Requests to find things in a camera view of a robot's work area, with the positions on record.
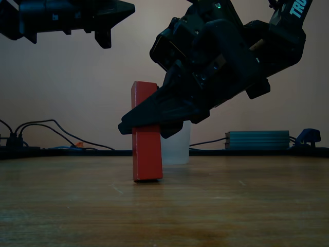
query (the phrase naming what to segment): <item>translucent plastic cup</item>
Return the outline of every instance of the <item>translucent plastic cup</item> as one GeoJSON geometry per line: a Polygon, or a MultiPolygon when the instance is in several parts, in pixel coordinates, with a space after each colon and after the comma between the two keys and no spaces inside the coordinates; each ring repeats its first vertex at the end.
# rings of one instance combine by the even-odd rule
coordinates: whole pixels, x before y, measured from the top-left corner
{"type": "Polygon", "coordinates": [[[189,162],[191,122],[185,121],[183,129],[164,139],[161,137],[163,165],[180,165],[189,162]]]}

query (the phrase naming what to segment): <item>blue clip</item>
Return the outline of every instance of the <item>blue clip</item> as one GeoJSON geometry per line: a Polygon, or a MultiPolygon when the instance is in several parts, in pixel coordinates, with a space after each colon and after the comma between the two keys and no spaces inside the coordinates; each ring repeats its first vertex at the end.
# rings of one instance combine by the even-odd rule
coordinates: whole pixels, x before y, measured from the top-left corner
{"type": "Polygon", "coordinates": [[[315,129],[305,129],[297,137],[295,146],[309,146],[307,143],[310,143],[312,148],[315,148],[315,143],[321,141],[321,135],[319,130],[315,129]]]}

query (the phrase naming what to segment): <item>wooden table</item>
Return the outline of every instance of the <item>wooden table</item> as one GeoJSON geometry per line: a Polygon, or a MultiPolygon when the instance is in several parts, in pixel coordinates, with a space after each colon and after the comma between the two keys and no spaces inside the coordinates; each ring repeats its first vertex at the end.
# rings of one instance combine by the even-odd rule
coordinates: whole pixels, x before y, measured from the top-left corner
{"type": "Polygon", "coordinates": [[[142,184],[131,157],[1,161],[0,246],[329,246],[329,160],[192,157],[142,184]]]}

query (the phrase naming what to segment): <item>robotic arm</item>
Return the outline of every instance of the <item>robotic arm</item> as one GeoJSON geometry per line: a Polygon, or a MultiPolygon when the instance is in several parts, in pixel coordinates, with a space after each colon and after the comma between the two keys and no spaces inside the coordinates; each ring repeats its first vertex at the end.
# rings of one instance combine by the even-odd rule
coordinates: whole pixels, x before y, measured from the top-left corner
{"type": "Polygon", "coordinates": [[[268,77],[300,61],[302,26],[312,0],[269,0],[269,23],[243,25],[230,0],[188,0],[150,55],[166,72],[163,86],[122,118],[119,130],[159,124],[168,138],[183,121],[197,124],[210,110],[246,91],[250,99],[270,92],[268,77]]]}
{"type": "MultiPolygon", "coordinates": [[[[167,73],[163,86],[122,118],[119,130],[160,125],[168,138],[183,121],[197,124],[210,110],[246,91],[250,99],[270,92],[268,77],[298,63],[306,34],[302,26],[313,0],[269,0],[269,23],[243,25],[230,0],[188,0],[193,5],[173,18],[156,38],[152,60],[167,73]]],[[[39,32],[95,31],[102,48],[111,47],[111,29],[133,14],[119,0],[0,0],[0,33],[36,43],[39,32]]]]}
{"type": "Polygon", "coordinates": [[[0,33],[11,40],[26,37],[36,44],[38,32],[84,29],[111,48],[111,29],[135,12],[135,6],[117,0],[15,0],[19,10],[0,0],[0,33]]]}

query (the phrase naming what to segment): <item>red wooden block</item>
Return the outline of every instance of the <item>red wooden block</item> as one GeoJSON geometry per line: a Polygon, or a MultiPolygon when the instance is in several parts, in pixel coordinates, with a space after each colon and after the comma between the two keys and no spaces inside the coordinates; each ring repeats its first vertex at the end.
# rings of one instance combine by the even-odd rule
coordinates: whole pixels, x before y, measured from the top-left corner
{"type": "MultiPolygon", "coordinates": [[[[157,84],[135,81],[132,87],[132,108],[157,90],[157,84]]],[[[162,179],[160,126],[133,128],[134,181],[162,179]]]]}

